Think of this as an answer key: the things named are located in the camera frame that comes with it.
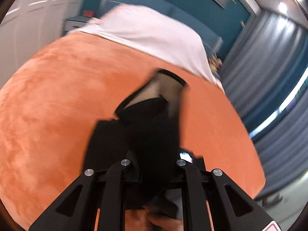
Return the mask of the black pants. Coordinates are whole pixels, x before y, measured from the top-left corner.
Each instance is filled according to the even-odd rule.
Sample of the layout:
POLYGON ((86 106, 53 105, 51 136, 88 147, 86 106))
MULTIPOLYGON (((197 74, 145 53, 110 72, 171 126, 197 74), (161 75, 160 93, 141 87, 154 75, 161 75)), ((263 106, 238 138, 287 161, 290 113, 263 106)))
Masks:
POLYGON ((166 198, 181 176, 179 112, 186 83, 165 69, 127 97, 116 109, 116 119, 99 121, 90 139, 84 169, 107 171, 124 159, 131 161, 121 187, 124 209, 143 205, 167 216, 177 206, 166 198))

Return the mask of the orange bed blanket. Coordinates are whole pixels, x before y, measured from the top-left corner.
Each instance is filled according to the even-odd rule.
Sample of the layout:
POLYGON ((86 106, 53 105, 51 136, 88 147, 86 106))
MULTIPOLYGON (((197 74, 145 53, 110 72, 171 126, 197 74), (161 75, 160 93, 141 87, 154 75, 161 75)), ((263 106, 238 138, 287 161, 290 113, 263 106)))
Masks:
POLYGON ((1 201, 28 229, 81 173, 98 119, 157 68, 188 83, 181 145, 222 169, 250 197, 265 185, 257 151, 235 109, 216 85, 138 50, 83 32, 46 46, 1 89, 1 201))

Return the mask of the grey blue curtain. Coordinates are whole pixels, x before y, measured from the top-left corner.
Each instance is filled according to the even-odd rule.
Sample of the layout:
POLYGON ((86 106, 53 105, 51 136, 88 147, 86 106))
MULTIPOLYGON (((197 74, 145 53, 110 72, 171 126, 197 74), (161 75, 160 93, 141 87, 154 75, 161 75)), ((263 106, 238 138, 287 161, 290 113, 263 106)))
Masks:
POLYGON ((307 30, 262 11, 239 35, 220 76, 257 149, 263 198, 307 170, 307 30))

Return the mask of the items on far nightstand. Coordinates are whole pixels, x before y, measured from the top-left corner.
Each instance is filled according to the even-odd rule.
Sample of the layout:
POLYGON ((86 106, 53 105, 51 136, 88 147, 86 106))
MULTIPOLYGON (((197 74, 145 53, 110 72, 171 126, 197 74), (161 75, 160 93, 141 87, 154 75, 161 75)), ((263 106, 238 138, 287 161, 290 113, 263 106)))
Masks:
POLYGON ((216 73, 220 67, 223 65, 222 60, 218 58, 216 55, 213 55, 208 59, 209 67, 212 73, 216 73))

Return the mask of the bedside nightstand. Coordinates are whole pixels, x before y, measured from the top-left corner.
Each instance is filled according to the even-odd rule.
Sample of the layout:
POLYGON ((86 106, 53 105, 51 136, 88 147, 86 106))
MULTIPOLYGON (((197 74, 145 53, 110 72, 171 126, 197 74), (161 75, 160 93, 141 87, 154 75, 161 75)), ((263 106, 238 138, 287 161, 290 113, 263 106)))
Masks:
POLYGON ((83 16, 76 16, 66 19, 63 24, 62 36, 65 36, 69 31, 83 27, 89 20, 90 18, 83 16))

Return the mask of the white bed sheet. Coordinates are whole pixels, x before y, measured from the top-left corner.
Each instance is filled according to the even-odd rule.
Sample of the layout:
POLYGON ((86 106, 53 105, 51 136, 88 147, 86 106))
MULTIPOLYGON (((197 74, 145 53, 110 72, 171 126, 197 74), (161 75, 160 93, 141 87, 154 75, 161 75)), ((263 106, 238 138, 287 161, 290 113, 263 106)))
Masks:
POLYGON ((101 37, 180 67, 220 90, 199 34, 189 26, 142 5, 120 4, 85 26, 69 31, 101 37))

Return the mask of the white wardrobe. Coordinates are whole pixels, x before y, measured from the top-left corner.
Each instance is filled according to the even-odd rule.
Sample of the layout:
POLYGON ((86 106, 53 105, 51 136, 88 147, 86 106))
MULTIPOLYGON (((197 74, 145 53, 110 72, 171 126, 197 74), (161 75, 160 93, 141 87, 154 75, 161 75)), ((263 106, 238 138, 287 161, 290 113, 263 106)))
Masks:
POLYGON ((63 34, 82 0, 15 0, 1 22, 1 85, 46 45, 63 34))

